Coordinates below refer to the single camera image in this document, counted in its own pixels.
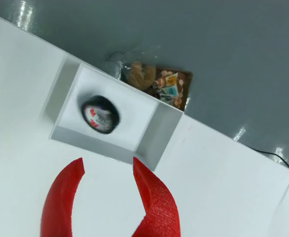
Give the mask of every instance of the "gray floor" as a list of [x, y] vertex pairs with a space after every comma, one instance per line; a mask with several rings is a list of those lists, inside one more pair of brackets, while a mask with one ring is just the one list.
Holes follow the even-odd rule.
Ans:
[[0, 17], [97, 67], [160, 45], [195, 74], [189, 116], [289, 161], [289, 1], [0, 0]]

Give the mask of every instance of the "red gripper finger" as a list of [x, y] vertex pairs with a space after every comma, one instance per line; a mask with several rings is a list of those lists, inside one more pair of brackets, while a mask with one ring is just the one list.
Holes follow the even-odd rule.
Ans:
[[133, 237], [180, 237], [178, 208], [168, 188], [136, 157], [134, 177], [146, 215]]
[[41, 237], [72, 237], [71, 214], [77, 186], [84, 175], [83, 160], [68, 164], [48, 192], [41, 216]]

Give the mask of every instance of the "3m logo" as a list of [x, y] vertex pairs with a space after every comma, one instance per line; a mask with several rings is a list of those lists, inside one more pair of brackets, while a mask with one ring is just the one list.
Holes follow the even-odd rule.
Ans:
[[98, 127], [99, 126], [92, 119], [90, 120], [90, 124], [91, 124], [92, 127]]
[[94, 117], [95, 114], [96, 114], [95, 111], [94, 111], [94, 109], [91, 109], [91, 110], [90, 110], [90, 113], [91, 113], [92, 117]]

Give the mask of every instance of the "black tape roll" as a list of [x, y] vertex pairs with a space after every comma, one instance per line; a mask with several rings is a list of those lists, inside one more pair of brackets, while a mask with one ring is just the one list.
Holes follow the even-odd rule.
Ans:
[[101, 95], [93, 96], [81, 107], [81, 113], [87, 124], [103, 134], [109, 134], [119, 124], [119, 113], [107, 98]]

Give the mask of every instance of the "white box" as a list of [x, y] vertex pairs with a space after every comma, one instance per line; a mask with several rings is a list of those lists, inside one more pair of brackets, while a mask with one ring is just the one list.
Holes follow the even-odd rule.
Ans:
[[[94, 95], [108, 98], [120, 123], [110, 134], [91, 129], [81, 105]], [[98, 69], [81, 64], [50, 138], [129, 164], [139, 158], [154, 170], [183, 112]]]

